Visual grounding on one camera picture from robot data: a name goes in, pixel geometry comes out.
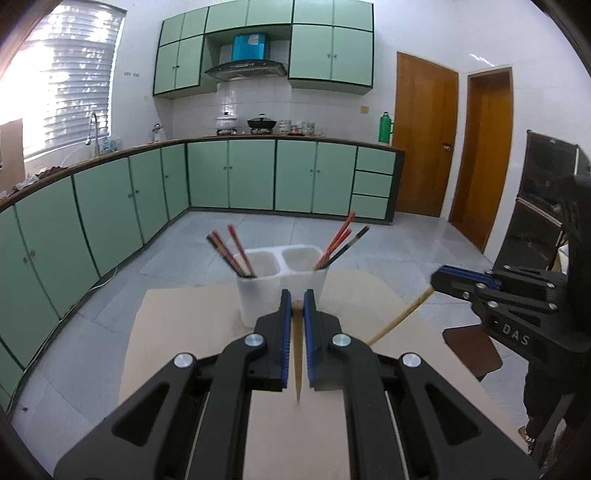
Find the plain bamboo chopstick two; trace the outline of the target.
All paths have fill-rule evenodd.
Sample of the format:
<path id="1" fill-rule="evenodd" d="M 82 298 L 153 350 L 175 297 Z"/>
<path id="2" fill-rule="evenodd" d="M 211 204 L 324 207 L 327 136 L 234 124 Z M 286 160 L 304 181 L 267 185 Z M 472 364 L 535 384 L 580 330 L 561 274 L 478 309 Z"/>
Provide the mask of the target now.
<path id="1" fill-rule="evenodd" d="M 420 306 L 422 306 L 435 292 L 435 289 L 430 286 L 427 288 L 418 298 L 416 298 L 401 314 L 399 314 L 394 320 L 392 320 L 387 326 L 381 331 L 375 334 L 370 340 L 367 341 L 369 346 L 373 346 L 379 340 L 384 338 L 394 328 L 400 325 L 404 320 L 411 316 Z"/>

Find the red-ended bamboo chopstick two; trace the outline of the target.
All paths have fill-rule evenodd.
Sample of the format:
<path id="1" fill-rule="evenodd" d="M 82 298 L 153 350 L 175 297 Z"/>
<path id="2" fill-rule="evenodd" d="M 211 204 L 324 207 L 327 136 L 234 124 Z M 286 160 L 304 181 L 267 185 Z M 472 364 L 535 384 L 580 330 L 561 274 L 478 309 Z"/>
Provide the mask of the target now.
<path id="1" fill-rule="evenodd" d="M 317 264 L 315 264 L 315 270 L 320 269 L 322 267 L 322 265 L 324 265 L 325 262 L 327 262 L 329 260 L 329 258 L 331 258 L 332 253 L 334 253 L 335 250 L 338 249 L 339 246 L 341 246 L 343 242 L 345 242 L 345 240 L 349 237 L 349 235 L 351 233 L 352 233 L 352 230 L 349 228 L 346 230 L 342 230 L 339 237 L 335 238 L 335 240 L 332 241 L 332 243 L 329 245 L 327 251 L 325 251 L 324 255 L 322 255 L 322 257 L 318 260 Z"/>

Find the red-ended bamboo chopstick four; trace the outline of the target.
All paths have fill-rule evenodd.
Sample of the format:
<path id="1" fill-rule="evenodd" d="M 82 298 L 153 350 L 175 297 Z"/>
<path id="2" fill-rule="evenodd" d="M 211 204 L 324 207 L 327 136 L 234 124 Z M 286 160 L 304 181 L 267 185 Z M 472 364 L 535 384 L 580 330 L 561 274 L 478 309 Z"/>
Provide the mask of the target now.
<path id="1" fill-rule="evenodd" d="M 322 263 L 329 259 L 329 256 L 332 254 L 332 251 L 334 251 L 335 248 L 337 248 L 339 244 L 342 243 L 342 236 L 345 235 L 346 232 L 348 232 L 349 224 L 353 222 L 355 216 L 355 212 L 349 213 L 349 216 L 346 218 L 345 222 L 342 223 L 342 226 L 339 228 L 338 232 L 335 233 L 335 236 L 332 237 L 332 240 L 329 242 L 328 247 L 325 248 L 324 253 L 322 253 L 322 256 L 318 259 L 318 261 L 315 263 L 312 269 L 317 270 L 318 268 L 320 268 Z"/>

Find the red-ended bamboo chopstick three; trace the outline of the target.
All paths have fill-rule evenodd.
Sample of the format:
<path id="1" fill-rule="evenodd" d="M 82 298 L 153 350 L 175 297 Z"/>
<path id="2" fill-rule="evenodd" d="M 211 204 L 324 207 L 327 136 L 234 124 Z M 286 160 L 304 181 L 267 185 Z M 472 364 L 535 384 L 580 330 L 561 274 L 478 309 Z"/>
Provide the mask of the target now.
<path id="1" fill-rule="evenodd" d="M 221 241 L 221 242 L 224 244 L 224 246 L 225 246 L 226 248 L 228 248 L 228 246 L 226 246 L 226 245 L 225 245 L 225 243 L 224 243 L 223 239 L 221 238 L 221 235 L 220 235 L 220 234 L 219 234 L 219 233 L 218 233 L 216 230 L 212 231 L 211 233 L 213 233 L 213 234 L 215 235 L 215 237 L 216 237 L 216 238 L 217 238 L 219 241 Z M 247 274 L 249 274 L 249 273 L 247 273 L 247 272 L 245 271 L 245 275 L 246 275 L 246 277 L 245 277 L 245 278 L 249 278 L 249 276 L 248 276 Z"/>

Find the plain bamboo chopstick one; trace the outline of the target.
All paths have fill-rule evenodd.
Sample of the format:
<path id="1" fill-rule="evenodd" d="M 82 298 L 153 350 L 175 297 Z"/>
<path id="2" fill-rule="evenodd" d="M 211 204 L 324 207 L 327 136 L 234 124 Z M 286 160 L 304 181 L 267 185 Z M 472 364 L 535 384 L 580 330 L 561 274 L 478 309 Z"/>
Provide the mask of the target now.
<path id="1" fill-rule="evenodd" d="M 301 300 L 293 303 L 293 344 L 295 398 L 300 401 L 304 359 L 304 302 Z"/>

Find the red-ended bamboo chopstick one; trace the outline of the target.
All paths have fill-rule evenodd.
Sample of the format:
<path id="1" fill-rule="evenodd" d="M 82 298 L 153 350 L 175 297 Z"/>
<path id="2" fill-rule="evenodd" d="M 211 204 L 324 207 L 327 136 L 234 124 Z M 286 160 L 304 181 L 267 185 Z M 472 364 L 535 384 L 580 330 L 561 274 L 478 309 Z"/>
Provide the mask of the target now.
<path id="1" fill-rule="evenodd" d="M 243 263 L 245 263 L 247 271 L 249 271 L 249 274 L 247 275 L 249 276 L 249 278 L 256 277 L 256 273 L 252 268 L 252 264 L 250 264 L 249 257 L 247 257 L 245 249 L 243 249 L 242 247 L 242 242 L 238 238 L 238 233 L 236 233 L 235 226 L 233 226 L 232 224 L 228 224 L 228 233 L 233 243 L 235 243 L 235 247 L 236 249 L 238 249 L 238 254 L 240 257 L 242 257 L 242 261 Z"/>

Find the green lower kitchen cabinets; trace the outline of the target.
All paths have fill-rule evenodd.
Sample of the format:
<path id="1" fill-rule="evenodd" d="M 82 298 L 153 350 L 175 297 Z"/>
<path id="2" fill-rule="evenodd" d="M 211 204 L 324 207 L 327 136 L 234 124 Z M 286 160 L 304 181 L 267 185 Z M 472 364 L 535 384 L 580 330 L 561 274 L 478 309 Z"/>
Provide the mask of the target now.
<path id="1" fill-rule="evenodd" d="M 191 208 L 391 222 L 405 154 L 288 136 L 173 140 L 52 174 L 1 203 L 1 402 L 110 271 Z"/>

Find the green kitchen cabinets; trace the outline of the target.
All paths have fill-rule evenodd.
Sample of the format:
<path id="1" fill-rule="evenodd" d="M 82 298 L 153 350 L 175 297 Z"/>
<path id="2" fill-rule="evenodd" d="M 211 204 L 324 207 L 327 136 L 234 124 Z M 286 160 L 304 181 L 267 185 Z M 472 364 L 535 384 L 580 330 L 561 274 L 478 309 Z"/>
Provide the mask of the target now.
<path id="1" fill-rule="evenodd" d="M 52 174 L 1 203 L 1 402 L 110 271 L 191 208 L 391 222 L 405 154 L 288 136 L 173 140 Z"/>
<path id="2" fill-rule="evenodd" d="M 152 93 L 174 99 L 267 77 L 366 94 L 374 86 L 375 12 L 363 1 L 229 1 L 163 20 Z"/>

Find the dark shelf unit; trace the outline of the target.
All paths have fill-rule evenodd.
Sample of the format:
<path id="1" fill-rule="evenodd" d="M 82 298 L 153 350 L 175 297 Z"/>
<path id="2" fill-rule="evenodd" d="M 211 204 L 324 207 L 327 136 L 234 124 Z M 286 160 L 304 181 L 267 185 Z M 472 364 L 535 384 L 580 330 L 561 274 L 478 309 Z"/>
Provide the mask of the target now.
<path id="1" fill-rule="evenodd" d="M 529 130 L 515 207 L 494 267 L 550 270 L 565 243 L 560 182 L 589 174 L 590 159 L 579 145 Z"/>

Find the black chopstick cup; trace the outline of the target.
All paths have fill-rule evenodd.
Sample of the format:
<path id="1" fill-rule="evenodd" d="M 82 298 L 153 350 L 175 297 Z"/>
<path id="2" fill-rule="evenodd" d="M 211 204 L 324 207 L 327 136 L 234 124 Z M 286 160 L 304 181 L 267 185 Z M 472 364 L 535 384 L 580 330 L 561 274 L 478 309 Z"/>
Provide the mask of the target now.
<path id="1" fill-rule="evenodd" d="M 219 241 L 213 233 L 208 234 L 206 238 L 208 243 L 211 244 L 212 248 L 214 248 L 215 252 L 221 256 L 221 259 L 231 268 L 235 275 L 238 275 L 240 278 L 245 278 L 245 271 L 243 271 L 242 267 L 236 263 L 235 259 L 230 255 L 224 244 Z"/>
<path id="2" fill-rule="evenodd" d="M 363 236 L 365 236 L 369 231 L 370 231 L 369 225 L 363 226 L 363 228 L 358 233 L 356 233 L 356 235 L 353 236 L 353 238 L 351 240 L 349 240 L 348 242 L 339 246 L 339 248 L 336 249 L 334 253 L 332 253 L 331 258 L 329 258 L 329 260 L 327 262 L 325 262 L 325 264 L 322 265 L 322 267 L 319 270 L 328 269 L 329 266 L 332 265 L 332 263 L 335 263 L 335 261 L 337 261 L 339 258 L 341 258 L 342 255 L 344 255 L 346 253 L 346 251 L 348 251 L 354 245 L 356 245 L 356 243 L 358 243 L 358 241 L 361 240 L 363 238 Z"/>

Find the right wooden door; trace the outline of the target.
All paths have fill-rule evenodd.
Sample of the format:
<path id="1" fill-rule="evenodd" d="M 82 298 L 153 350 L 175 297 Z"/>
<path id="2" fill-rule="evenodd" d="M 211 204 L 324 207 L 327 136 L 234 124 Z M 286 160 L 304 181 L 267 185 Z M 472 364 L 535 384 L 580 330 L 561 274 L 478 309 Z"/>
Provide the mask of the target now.
<path id="1" fill-rule="evenodd" d="M 511 68 L 468 77 L 464 145 L 449 222 L 480 251 L 490 238 L 505 187 L 513 116 Z"/>

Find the green thermos bottle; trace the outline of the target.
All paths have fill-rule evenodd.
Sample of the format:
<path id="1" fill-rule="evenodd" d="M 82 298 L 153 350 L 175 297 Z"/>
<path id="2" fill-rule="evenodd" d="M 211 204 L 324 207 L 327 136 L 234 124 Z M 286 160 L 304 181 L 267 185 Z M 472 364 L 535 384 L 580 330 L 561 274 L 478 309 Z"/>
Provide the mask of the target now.
<path id="1" fill-rule="evenodd" d="M 388 112 L 384 112 L 380 117 L 378 142 L 383 144 L 391 144 L 393 129 L 393 117 Z"/>

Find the white double utensil holder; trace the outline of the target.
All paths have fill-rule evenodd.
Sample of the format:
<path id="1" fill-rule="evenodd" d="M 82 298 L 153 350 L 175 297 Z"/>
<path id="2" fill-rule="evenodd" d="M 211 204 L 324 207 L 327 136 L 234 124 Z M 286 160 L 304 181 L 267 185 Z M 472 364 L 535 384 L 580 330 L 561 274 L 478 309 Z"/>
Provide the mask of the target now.
<path id="1" fill-rule="evenodd" d="M 236 278 L 240 317 L 246 328 L 253 329 L 259 317 L 276 312 L 283 290 L 293 301 L 304 299 L 311 289 L 320 299 L 329 270 L 312 267 L 322 256 L 314 245 L 283 245 L 246 249 L 245 255 L 256 274 L 254 278 Z"/>

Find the black wok on stove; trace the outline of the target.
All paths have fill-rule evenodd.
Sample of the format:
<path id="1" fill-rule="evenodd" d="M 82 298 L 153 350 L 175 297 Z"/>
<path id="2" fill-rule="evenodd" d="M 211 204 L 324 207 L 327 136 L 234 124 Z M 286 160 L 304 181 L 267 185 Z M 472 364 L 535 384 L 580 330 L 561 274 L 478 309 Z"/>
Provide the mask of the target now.
<path id="1" fill-rule="evenodd" d="M 262 113 L 259 116 L 247 120 L 247 125 L 252 135 L 270 135 L 273 133 L 274 127 L 276 127 L 276 120 Z"/>

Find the cardboard box on counter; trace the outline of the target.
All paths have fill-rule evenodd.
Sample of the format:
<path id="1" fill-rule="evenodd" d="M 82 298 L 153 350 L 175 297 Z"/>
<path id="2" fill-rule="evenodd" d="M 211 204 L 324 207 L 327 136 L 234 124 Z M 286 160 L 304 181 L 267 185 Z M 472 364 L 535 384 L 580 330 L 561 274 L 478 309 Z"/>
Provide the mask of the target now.
<path id="1" fill-rule="evenodd" d="M 23 123 L 18 119 L 1 126 L 0 191 L 9 194 L 24 179 Z"/>

